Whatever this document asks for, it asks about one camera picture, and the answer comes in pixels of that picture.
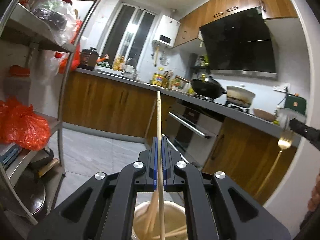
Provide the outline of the person's right hand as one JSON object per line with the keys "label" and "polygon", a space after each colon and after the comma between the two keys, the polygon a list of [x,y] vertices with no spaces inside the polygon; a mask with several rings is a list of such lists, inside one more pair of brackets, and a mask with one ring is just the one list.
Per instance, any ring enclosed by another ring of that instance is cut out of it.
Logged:
{"label": "person's right hand", "polygon": [[311,192],[311,198],[308,201],[308,210],[314,212],[320,203],[320,175],[316,177],[315,186]]}

